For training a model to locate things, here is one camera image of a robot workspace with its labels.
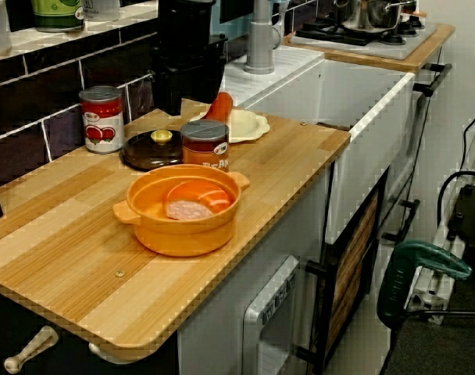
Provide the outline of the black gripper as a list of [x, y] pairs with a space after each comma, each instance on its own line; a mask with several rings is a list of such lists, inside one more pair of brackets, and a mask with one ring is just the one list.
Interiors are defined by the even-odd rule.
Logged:
[[[202, 46], [183, 45], [183, 39], [163, 41], [156, 35], [152, 42], [149, 80], [156, 108], [171, 116], [179, 116], [182, 98], [212, 104], [220, 90], [226, 64], [225, 34], [210, 35]], [[186, 77], [182, 87], [170, 78]]]

